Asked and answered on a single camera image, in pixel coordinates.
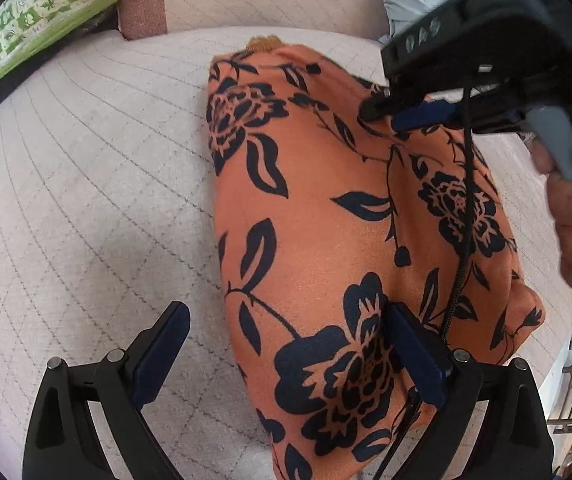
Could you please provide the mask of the orange black floral blouse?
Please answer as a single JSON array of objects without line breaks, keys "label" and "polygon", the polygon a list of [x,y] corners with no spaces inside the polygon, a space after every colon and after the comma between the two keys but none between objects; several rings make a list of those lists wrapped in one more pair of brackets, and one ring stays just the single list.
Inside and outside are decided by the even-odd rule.
[{"label": "orange black floral blouse", "polygon": [[[464,233],[464,136],[358,116],[376,92],[274,37],[210,66],[214,232],[235,359],[280,479],[348,479],[391,442],[412,382],[393,302],[438,330]],[[508,360],[544,321],[474,148],[475,222],[448,343]]]}]

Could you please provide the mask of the black folded cloth under pillow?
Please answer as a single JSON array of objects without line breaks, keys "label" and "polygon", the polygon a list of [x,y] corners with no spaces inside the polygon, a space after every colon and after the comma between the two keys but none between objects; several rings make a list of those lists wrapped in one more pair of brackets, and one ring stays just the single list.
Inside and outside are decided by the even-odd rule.
[{"label": "black folded cloth under pillow", "polygon": [[91,39],[108,37],[111,39],[123,40],[123,36],[116,30],[105,30],[104,32],[93,32],[92,34],[79,37],[65,37],[58,40],[43,51],[32,56],[27,61],[21,62],[8,74],[0,79],[0,105],[9,98],[27,79],[36,73],[45,64],[50,62],[60,52],[75,46],[76,44],[86,44]]}]

